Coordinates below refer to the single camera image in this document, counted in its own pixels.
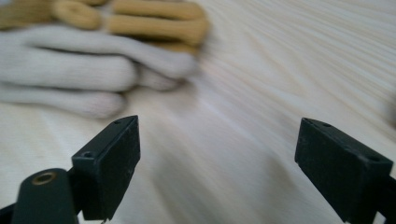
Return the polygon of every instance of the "light wood surface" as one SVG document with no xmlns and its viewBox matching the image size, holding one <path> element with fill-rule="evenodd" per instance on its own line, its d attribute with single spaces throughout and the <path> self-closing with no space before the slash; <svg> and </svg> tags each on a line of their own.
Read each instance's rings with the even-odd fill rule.
<svg viewBox="0 0 396 224">
<path fill-rule="evenodd" d="M 106 120 L 0 104 L 1 207 L 26 176 L 68 169 L 111 120 L 138 115 L 142 160 L 111 223 L 342 223 L 294 162 L 300 120 L 396 161 L 396 2 L 196 2 L 212 22 L 202 74 L 176 91 L 135 89 Z"/>
</svg>

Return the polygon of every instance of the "white glove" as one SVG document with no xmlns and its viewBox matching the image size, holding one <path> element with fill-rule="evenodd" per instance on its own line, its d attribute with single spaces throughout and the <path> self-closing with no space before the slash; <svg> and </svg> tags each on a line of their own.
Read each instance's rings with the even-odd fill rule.
<svg viewBox="0 0 396 224">
<path fill-rule="evenodd" d="M 56 106 L 90 118 L 124 108 L 135 85 L 173 89 L 197 64 L 131 38 L 44 25 L 0 33 L 0 101 Z"/>
</svg>

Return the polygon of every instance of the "screw hole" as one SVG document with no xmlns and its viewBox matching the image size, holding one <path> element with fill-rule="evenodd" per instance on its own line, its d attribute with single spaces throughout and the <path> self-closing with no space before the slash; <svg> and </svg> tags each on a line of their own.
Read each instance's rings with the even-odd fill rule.
<svg viewBox="0 0 396 224">
<path fill-rule="evenodd" d="M 54 172 L 47 172 L 41 175 L 36 176 L 33 180 L 32 183 L 34 185 L 44 185 L 48 184 L 51 182 L 53 179 L 55 179 L 56 173 Z"/>
<path fill-rule="evenodd" d="M 82 153 L 82 156 L 86 157 L 86 158 L 92 158 L 93 154 L 90 151 L 87 151 L 87 152 Z"/>
</svg>

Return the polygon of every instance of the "black plastic part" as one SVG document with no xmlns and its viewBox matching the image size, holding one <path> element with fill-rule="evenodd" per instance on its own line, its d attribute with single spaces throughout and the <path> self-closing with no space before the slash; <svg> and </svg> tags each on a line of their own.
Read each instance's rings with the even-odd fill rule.
<svg viewBox="0 0 396 224">
<path fill-rule="evenodd" d="M 11 223 L 15 203 L 0 209 L 0 224 Z"/>
<path fill-rule="evenodd" d="M 381 190 L 378 211 L 387 218 L 387 224 L 396 224 L 396 180 L 391 177 Z"/>
<path fill-rule="evenodd" d="M 72 157 L 76 208 L 86 220 L 113 218 L 139 160 L 137 116 L 113 121 Z"/>
<path fill-rule="evenodd" d="M 12 224 L 78 223 L 67 172 L 48 169 L 21 183 Z"/>
<path fill-rule="evenodd" d="M 350 223 L 373 223 L 393 162 L 332 125 L 302 119 L 295 161 Z"/>
</svg>

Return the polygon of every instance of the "wood grain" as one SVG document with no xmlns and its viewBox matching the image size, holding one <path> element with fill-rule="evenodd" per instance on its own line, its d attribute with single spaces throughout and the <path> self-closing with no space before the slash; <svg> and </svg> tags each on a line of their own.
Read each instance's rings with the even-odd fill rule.
<svg viewBox="0 0 396 224">
<path fill-rule="evenodd" d="M 176 91 L 133 90 L 117 116 L 139 115 L 142 161 L 111 223 L 342 223 L 293 160 L 300 119 L 396 161 L 396 3 L 196 2 L 212 22 L 202 74 Z M 0 206 L 29 174 L 70 167 L 116 119 L 0 113 Z"/>
</svg>

